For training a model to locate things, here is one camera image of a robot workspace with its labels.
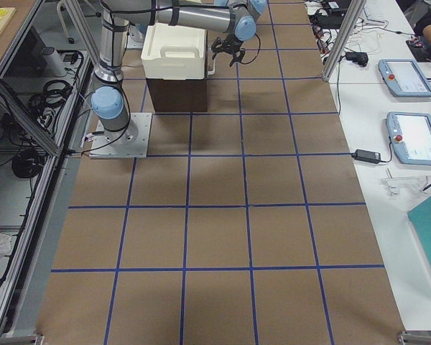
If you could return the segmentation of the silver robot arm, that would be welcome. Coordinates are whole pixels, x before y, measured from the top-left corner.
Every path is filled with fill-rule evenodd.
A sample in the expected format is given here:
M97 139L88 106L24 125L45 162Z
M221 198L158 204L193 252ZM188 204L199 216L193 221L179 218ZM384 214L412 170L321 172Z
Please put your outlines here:
M121 91L126 34L145 27L142 60L157 112L206 112L206 53L243 60L242 44L256 34L265 1L102 1L101 48L94 68L92 107L109 134L130 125Z

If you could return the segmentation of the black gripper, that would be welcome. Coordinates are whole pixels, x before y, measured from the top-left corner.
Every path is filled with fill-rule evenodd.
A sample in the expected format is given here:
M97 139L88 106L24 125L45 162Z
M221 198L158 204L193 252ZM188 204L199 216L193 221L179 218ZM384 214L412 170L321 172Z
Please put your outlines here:
M242 48L244 42L239 40L234 34L228 34L223 40L217 37L211 45L212 59L214 60L217 54L222 52L231 55L229 66L232 67L236 63L241 63L245 56L245 49Z

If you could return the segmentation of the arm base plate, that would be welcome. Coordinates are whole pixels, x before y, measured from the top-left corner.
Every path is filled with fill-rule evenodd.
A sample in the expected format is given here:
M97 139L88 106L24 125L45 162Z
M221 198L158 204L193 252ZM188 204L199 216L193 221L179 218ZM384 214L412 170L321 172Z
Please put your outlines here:
M132 113L125 133L106 132L98 120L96 131L101 133L93 137L88 154L99 159L146 158L151 125L152 113Z

